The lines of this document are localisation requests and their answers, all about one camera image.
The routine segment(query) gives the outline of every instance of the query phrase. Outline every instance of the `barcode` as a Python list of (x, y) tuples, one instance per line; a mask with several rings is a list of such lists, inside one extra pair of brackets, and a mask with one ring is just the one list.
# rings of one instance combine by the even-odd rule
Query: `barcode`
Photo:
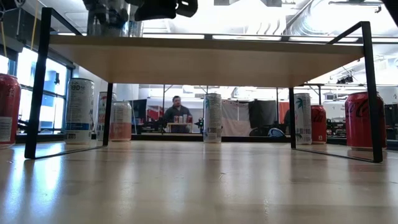
[(67, 139), (76, 139), (76, 134), (68, 134)]
[(0, 142), (11, 141), (12, 117), (0, 117)]
[(217, 128), (208, 128), (207, 133), (217, 133)]
[(309, 128), (296, 128), (297, 134), (311, 134), (311, 129)]

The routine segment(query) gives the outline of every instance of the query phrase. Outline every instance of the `window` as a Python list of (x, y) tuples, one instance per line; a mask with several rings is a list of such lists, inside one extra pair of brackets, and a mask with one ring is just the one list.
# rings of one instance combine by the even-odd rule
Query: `window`
[[(17, 78), (22, 88), (19, 116), (23, 121), (28, 121), (30, 116), (36, 61), (37, 53), (29, 49), (23, 49), (18, 56)], [(47, 59), (44, 94), (40, 109), (41, 133), (53, 133), (62, 129), (68, 73), (70, 70), (66, 66)]]
[(0, 55), (0, 73), (7, 74), (9, 59)]

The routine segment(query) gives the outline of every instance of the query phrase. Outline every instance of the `white energy drink can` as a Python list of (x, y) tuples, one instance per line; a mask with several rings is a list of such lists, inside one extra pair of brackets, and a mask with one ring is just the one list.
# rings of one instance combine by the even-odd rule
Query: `white energy drink can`
[(203, 142), (221, 142), (221, 95), (205, 95), (205, 117), (203, 123)]
[(71, 78), (68, 83), (65, 142), (88, 144), (93, 130), (94, 82)]
[(296, 143), (312, 143), (311, 97), (309, 93), (294, 95)]
[(130, 141), (131, 120), (131, 106), (129, 102), (116, 101), (112, 103), (109, 139), (111, 141)]
[[(97, 140), (102, 141), (104, 139), (104, 127), (105, 127), (105, 111), (106, 111), (106, 92), (100, 92), (98, 94), (98, 111), (97, 111)], [(116, 94), (112, 93), (112, 102), (116, 101)]]

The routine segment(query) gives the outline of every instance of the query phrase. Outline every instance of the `can label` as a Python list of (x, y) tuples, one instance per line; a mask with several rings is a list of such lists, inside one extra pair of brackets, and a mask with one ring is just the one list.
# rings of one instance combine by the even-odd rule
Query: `can label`
[(113, 141), (131, 139), (131, 106), (128, 102), (113, 103), (109, 138)]
[(94, 83), (72, 78), (68, 84), (67, 143), (88, 143), (93, 129)]
[[(97, 111), (97, 140), (102, 141), (104, 138), (105, 113), (106, 113), (106, 92), (98, 95), (98, 111)], [(116, 101), (116, 94), (112, 93), (112, 102)]]
[(326, 111), (322, 106), (311, 106), (312, 142), (326, 143)]
[[(377, 96), (377, 108), (379, 110), (381, 146), (386, 147), (387, 136), (386, 121), (384, 119), (384, 102), (380, 96)], [(346, 100), (345, 109), (347, 146), (371, 149), (373, 144), (368, 93), (350, 95)]]
[(0, 147), (15, 144), (21, 87), (16, 77), (0, 73)]
[(205, 120), (203, 123), (203, 141), (221, 142), (221, 95), (205, 95)]
[(311, 98), (308, 93), (294, 95), (295, 127), (297, 144), (312, 143)]

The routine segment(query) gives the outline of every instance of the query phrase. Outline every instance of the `man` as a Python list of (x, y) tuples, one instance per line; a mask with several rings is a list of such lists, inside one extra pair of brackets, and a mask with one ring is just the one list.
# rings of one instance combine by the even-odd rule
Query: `man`
[[(181, 105), (181, 98), (179, 96), (173, 97), (173, 106), (170, 107), (169, 109), (166, 110), (166, 113), (164, 114), (164, 119), (168, 123), (174, 123), (174, 116), (184, 116), (184, 115), (190, 116), (191, 113), (189, 112), (189, 109)], [(187, 129), (186, 126), (177, 126), (174, 125), (171, 127), (173, 133), (188, 133), (189, 130)]]

